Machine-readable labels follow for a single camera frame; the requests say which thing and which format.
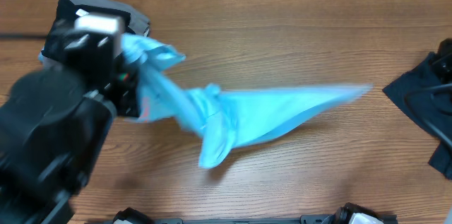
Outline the light blue printed t-shirt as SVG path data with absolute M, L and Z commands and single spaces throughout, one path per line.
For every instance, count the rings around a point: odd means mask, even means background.
M 135 122 L 175 118 L 181 128 L 202 139 L 198 165 L 205 169 L 217 167 L 234 148 L 277 139 L 372 88 L 369 84 L 336 84 L 222 90 L 211 83 L 205 88 L 182 89 L 163 73 L 185 59 L 173 46 L 125 33 L 121 48 L 126 62 L 138 68 Z

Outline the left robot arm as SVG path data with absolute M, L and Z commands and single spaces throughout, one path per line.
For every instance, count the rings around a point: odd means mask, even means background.
M 67 223 L 113 120 L 139 114 L 120 34 L 55 30 L 47 50 L 57 65 L 18 79 L 1 106 L 2 223 Z

